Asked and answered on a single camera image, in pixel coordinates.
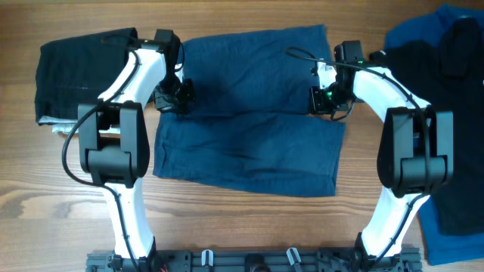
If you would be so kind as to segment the blue denim shorts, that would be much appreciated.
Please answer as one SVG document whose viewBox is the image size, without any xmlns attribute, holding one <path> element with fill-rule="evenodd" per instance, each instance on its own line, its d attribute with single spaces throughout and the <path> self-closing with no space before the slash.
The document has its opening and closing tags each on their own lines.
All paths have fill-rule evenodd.
<svg viewBox="0 0 484 272">
<path fill-rule="evenodd" d="M 318 85 L 312 63 L 290 46 L 327 58 L 324 25 L 206 36 L 185 42 L 194 83 L 186 114 L 160 116 L 159 178 L 252 193 L 334 196 L 345 125 L 309 113 Z"/>
</svg>

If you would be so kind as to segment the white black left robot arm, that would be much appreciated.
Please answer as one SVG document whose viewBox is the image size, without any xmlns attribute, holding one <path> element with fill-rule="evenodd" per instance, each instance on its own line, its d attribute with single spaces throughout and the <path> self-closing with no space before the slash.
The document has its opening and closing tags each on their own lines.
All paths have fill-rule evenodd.
<svg viewBox="0 0 484 272">
<path fill-rule="evenodd" d="M 152 40 L 135 39 L 128 50 L 126 65 L 98 102 L 79 105 L 74 131 L 82 170 L 104 190 L 116 235 L 114 254 L 139 263 L 155 247 L 142 195 L 150 162 L 144 108 L 153 101 L 161 113 L 186 113 L 194 87 L 183 75 L 185 53 L 172 30 L 158 29 Z"/>
</svg>

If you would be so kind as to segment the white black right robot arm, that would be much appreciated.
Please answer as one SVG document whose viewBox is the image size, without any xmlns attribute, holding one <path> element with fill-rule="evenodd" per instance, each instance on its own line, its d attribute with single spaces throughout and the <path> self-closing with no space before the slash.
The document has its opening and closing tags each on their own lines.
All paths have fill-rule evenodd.
<svg viewBox="0 0 484 272">
<path fill-rule="evenodd" d="M 454 172 L 453 115 L 413 95 L 383 64 L 364 59 L 358 41 L 342 42 L 334 60 L 315 60 L 319 85 L 309 91 L 309 111 L 349 116 L 358 102 L 382 120 L 377 174 L 383 186 L 367 227 L 358 235 L 355 259 L 367 266 L 397 258 L 418 209 Z"/>
</svg>

